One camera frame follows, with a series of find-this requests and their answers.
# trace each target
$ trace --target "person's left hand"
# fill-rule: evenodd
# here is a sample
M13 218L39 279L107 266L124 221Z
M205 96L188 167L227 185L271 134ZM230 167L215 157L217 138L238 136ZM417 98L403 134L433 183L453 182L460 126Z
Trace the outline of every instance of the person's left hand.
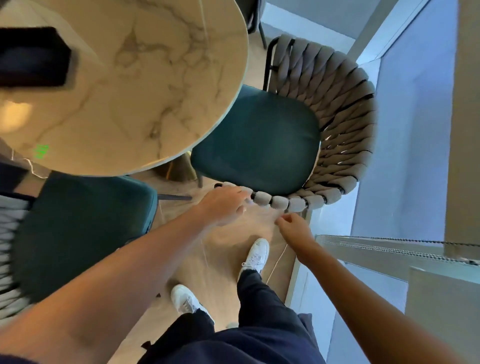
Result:
M243 214L243 204L248 201L250 193L240 187L217 187L205 195L195 211L206 219L207 225L227 225Z

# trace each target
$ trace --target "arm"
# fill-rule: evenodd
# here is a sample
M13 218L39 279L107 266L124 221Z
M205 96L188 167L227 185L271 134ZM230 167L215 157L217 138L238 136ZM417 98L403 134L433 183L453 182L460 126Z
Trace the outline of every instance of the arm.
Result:
M42 364L106 363L195 240L240 215L248 198L239 187L210 191L20 315L0 332L0 353Z
M372 364L463 363L445 343L403 315L317 244L300 216L284 215L276 224L298 260L315 275Z

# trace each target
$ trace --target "chair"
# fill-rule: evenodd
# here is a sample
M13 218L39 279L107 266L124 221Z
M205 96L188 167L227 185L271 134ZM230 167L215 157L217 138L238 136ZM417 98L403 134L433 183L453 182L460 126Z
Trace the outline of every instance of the chair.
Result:
M158 198L130 177L52 172L37 199L0 194L0 322L146 234Z
M242 86L193 149L192 166L252 189L262 206L320 208L364 174L375 122L374 87L362 68L331 47L283 35L268 47L264 89Z
M267 41L265 39L264 29L260 19L265 9L265 0L235 0L245 19L248 34L260 32L264 48L267 49Z

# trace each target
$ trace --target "dark trousers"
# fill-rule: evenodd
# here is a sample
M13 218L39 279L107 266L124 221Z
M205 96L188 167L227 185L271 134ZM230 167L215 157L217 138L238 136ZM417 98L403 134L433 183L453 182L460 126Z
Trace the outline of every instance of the dark trousers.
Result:
M306 338L312 337L297 314L287 308L256 270L242 272L237 283L240 299L239 327L276 328ZM212 319L202 310L183 314L151 345L138 364L154 363L177 351L183 345L209 338L215 333Z

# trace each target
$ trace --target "marble veining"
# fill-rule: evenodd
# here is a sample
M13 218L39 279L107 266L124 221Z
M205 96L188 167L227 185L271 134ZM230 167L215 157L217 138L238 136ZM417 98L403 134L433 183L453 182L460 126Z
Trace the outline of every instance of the marble veining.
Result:
M0 89L0 137L50 169L111 176L171 160L222 120L245 75L234 0L11 0L0 10L0 26L46 25L74 51L67 85ZM48 145L42 159L38 145Z

